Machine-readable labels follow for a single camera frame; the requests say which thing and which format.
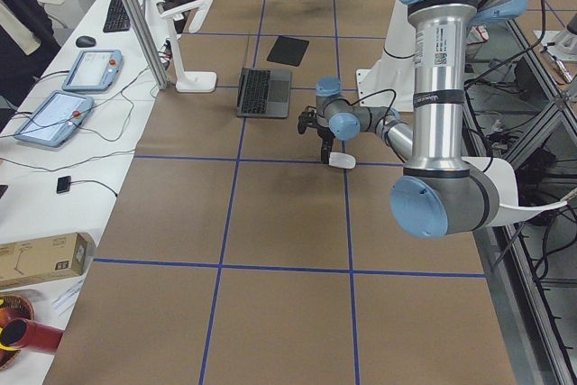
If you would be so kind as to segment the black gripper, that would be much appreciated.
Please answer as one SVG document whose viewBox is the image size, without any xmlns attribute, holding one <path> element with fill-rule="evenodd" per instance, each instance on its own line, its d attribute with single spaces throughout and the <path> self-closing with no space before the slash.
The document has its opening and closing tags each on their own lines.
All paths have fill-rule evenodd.
<svg viewBox="0 0 577 385">
<path fill-rule="evenodd" d="M 321 139 L 321 162 L 328 164 L 332 152 L 332 143 L 334 142 L 334 134 L 328 128 L 321 124 L 316 125 L 317 136 Z"/>
</svg>

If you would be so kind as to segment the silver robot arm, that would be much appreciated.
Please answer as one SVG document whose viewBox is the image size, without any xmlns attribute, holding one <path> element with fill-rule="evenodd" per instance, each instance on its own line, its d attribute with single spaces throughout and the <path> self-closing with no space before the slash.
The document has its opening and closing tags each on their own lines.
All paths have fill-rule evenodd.
<svg viewBox="0 0 577 385">
<path fill-rule="evenodd" d="M 336 78 L 316 83 L 316 115 L 339 140 L 375 133 L 404 157 L 389 205 L 406 233 L 439 238 L 490 226 L 498 189 L 461 152 L 466 38 L 474 24 L 520 16 L 528 0 L 399 1 L 416 32 L 414 123 L 402 122 L 390 106 L 351 105 Z"/>
</svg>

